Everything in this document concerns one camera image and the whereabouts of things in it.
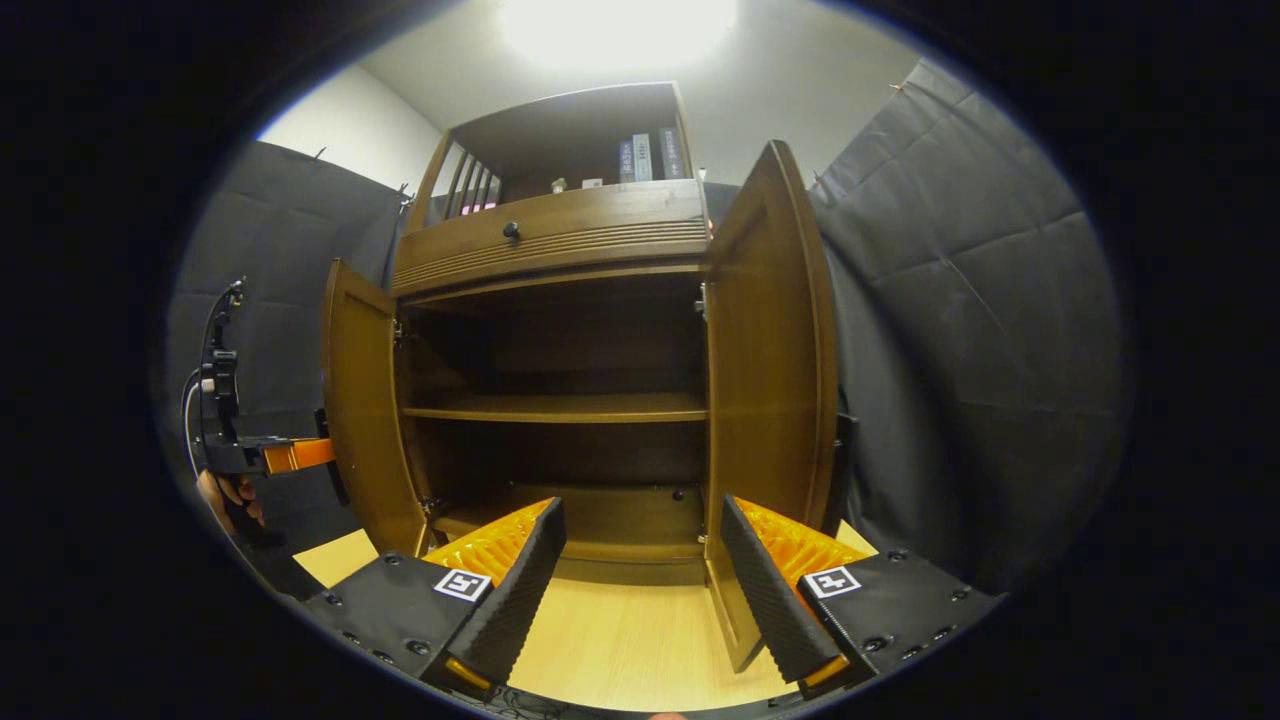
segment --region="book spine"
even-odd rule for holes
[[[678,179],[685,176],[685,156],[680,152],[680,138],[676,128],[662,128],[658,133],[662,142],[662,172],[666,179]]]
[[[635,182],[636,164],[635,150],[630,140],[618,143],[618,182]]]
[[[649,152],[649,133],[641,132],[631,136],[631,145],[636,161],[636,182],[652,181],[653,155]]]

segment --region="open cabinet door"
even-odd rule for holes
[[[707,249],[707,566],[736,671],[760,630],[721,541],[724,493],[817,528],[831,486],[831,281],[791,149],[771,141]]]
[[[334,260],[324,305],[324,404],[351,507],[379,552],[420,555],[426,516],[396,406],[396,302]]]

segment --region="light wood floor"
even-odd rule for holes
[[[874,552],[841,523],[837,539]],[[364,530],[298,553],[333,587],[378,552]],[[741,674],[724,652],[703,587],[611,585],[553,578],[508,682],[540,696],[616,710],[724,707],[786,694],[765,648]]]

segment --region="human hand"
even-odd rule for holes
[[[253,483],[250,483],[247,477],[241,475],[238,480],[229,480],[209,470],[201,470],[200,477],[196,479],[196,487],[200,488],[200,495],[204,496],[205,502],[212,509],[214,515],[218,516],[218,521],[221,523],[228,536],[236,534],[236,527],[232,525],[232,519],[227,515],[223,493],[227,493],[225,497],[229,497],[236,505],[243,506],[248,516],[257,520],[259,525],[266,527],[266,521],[262,519],[262,506],[253,500],[257,497],[257,491],[253,489]]]

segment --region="orange bracket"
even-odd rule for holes
[[[262,457],[266,460],[268,474],[273,475],[314,468],[333,461],[333,441],[329,438],[296,439],[293,445],[264,447]]]

